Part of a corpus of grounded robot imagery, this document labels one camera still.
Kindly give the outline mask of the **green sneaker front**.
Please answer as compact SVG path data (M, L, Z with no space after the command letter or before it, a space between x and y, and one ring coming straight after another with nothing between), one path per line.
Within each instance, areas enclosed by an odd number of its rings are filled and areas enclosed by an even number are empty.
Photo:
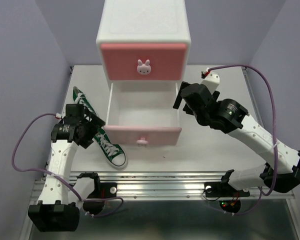
M109 165L115 169L121 170L128 164L128 159L122 147L118 144L112 144L106 132L101 129L93 137L94 141L100 146Z

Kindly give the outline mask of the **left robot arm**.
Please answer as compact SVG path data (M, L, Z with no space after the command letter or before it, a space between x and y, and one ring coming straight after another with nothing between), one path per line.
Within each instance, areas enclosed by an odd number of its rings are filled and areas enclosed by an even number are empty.
M51 155L44 187L28 217L40 232L73 232L80 220L84 200L101 193L97 173L81 173L69 184L78 147L87 149L105 122L82 104L67 104L65 116L51 132Z

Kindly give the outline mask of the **light pink drawer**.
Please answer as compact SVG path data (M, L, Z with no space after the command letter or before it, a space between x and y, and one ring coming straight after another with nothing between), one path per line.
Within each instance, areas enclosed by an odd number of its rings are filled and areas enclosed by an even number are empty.
M119 145L175 146L180 137L179 111L173 108L177 81L114 81L105 132Z

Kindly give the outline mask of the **green sneaker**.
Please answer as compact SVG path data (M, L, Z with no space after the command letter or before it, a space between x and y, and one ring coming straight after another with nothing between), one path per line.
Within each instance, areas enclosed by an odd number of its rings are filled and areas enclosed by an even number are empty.
M112 144L106 132L101 129L93 137L94 141L100 146L109 165L115 169L121 170L128 164L128 159L122 147L118 144Z
M75 104L84 105L91 113L99 117L99 114L94 110L86 95L76 86L72 88L72 99Z

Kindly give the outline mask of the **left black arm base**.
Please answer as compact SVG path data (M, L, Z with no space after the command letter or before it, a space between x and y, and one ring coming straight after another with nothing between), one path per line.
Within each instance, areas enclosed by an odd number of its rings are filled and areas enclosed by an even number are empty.
M74 185L74 189L79 193L83 200L86 199L112 199L117 196L117 183L115 182L102 182L95 186L93 181L80 186L78 183ZM107 217L114 214L122 206L122 201L119 200L115 205L115 201L111 200L98 200L98 201L84 201L79 202L86 216L92 218Z

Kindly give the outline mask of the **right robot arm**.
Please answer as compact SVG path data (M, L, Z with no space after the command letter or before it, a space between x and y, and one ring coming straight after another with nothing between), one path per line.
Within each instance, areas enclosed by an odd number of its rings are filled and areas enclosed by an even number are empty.
M195 117L201 126L219 130L250 148L265 164L246 170L231 169L219 182L208 182L208 197L231 197L253 187L273 188L287 193L300 184L300 150L295 150L259 125L248 110L237 101L218 100L218 91L210 92L206 85L182 82L173 108L185 101L183 111Z

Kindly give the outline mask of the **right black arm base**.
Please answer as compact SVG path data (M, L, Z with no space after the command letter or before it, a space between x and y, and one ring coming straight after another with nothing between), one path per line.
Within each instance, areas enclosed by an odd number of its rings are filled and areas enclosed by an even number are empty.
M226 213L237 214L241 209L241 198L250 196L249 191L236 190L228 183L206 182L202 197L210 202L219 202Z

